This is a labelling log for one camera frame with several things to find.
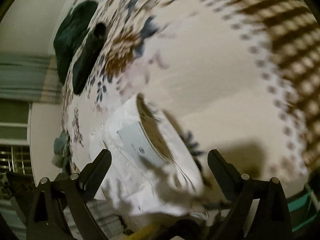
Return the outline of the teal plastic bin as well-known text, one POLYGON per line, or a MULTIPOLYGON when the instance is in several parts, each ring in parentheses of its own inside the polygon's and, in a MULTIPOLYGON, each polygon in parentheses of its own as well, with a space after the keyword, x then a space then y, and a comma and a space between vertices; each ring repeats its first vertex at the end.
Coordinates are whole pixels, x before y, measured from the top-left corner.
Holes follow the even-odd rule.
POLYGON ((308 186, 298 194, 287 199, 292 232, 301 235, 315 221, 319 213, 319 200, 314 191, 308 186))

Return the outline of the black cloth on bed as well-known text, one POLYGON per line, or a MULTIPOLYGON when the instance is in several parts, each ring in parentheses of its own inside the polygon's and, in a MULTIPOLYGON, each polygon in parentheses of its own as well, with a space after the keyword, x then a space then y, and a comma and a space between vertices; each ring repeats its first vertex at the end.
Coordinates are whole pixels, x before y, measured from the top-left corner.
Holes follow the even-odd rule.
POLYGON ((107 39, 107 35, 108 28, 104 23, 98 23, 88 34, 81 55, 73 65, 72 85, 74 94, 79 95, 84 90, 87 79, 107 39))

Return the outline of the dark green cloth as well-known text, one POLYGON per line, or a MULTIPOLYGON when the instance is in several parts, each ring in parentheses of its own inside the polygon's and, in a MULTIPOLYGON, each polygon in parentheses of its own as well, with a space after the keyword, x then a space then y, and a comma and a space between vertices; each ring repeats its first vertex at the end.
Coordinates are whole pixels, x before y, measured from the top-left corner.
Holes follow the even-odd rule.
POLYGON ((57 73, 62 84, 65 83, 69 66, 77 49, 88 33, 88 25, 95 14, 98 2, 86 0, 78 4, 60 24, 55 35, 57 73))

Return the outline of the green striped curtain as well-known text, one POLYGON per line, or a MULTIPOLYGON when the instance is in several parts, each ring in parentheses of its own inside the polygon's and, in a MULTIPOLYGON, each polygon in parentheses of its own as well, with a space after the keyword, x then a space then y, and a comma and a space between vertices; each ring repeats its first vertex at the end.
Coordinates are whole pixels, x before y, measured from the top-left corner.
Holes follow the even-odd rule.
POLYGON ((54 56, 1 52, 1 99, 60 104, 61 93, 54 56))

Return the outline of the floral cream bed blanket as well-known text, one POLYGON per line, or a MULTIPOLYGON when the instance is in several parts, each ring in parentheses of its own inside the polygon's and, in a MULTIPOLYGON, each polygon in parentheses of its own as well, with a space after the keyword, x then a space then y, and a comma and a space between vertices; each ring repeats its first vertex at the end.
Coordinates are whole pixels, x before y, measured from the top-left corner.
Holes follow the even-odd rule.
POLYGON ((107 38, 83 92, 63 88, 74 169, 91 134, 136 93, 196 152, 278 177, 287 196, 319 158, 319 23, 302 0, 102 0, 88 27, 107 38))

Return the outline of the white pants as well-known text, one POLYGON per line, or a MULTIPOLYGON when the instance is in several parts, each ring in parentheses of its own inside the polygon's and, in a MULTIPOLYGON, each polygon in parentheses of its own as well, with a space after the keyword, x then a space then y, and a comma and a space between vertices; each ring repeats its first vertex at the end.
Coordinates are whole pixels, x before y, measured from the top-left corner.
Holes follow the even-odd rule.
POLYGON ((178 217, 202 211, 200 169, 165 114, 142 94, 91 134, 90 158, 103 149, 112 161, 95 198, 107 201, 115 213, 178 217))

